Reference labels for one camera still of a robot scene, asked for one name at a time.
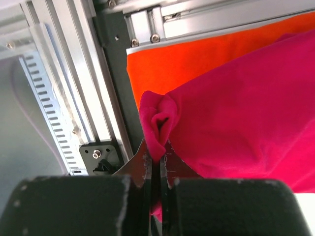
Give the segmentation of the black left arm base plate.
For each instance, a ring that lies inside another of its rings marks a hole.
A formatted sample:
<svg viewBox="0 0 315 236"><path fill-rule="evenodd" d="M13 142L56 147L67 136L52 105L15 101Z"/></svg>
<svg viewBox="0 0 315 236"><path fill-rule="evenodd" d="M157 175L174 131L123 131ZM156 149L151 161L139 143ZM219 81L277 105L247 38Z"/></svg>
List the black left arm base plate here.
<svg viewBox="0 0 315 236"><path fill-rule="evenodd" d="M105 176L114 174L123 160L111 142L89 143L81 145L79 152L89 175Z"/></svg>

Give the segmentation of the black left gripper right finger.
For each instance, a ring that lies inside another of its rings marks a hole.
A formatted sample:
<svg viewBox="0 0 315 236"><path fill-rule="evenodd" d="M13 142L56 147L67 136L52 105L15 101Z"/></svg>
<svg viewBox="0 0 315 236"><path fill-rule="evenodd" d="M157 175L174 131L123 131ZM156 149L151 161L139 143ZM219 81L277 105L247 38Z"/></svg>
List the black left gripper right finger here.
<svg viewBox="0 0 315 236"><path fill-rule="evenodd" d="M291 189L275 179L202 178L170 142L160 160L165 236L309 236Z"/></svg>

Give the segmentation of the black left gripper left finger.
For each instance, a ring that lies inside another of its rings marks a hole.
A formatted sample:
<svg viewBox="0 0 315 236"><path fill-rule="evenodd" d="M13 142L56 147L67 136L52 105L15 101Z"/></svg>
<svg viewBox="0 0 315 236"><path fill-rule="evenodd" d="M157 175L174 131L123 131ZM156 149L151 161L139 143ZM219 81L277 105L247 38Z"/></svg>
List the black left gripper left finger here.
<svg viewBox="0 0 315 236"><path fill-rule="evenodd" d="M148 236L152 160L145 141L116 173L35 177L13 190L3 236Z"/></svg>

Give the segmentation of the red t shirt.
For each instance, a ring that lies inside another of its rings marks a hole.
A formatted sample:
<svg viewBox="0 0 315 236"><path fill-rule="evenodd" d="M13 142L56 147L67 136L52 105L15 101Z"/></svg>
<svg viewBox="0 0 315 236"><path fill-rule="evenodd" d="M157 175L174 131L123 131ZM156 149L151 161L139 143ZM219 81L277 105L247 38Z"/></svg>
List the red t shirt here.
<svg viewBox="0 0 315 236"><path fill-rule="evenodd" d="M140 122L158 163L170 142L205 178L273 178L315 191L315 32L273 44L160 95L143 93Z"/></svg>

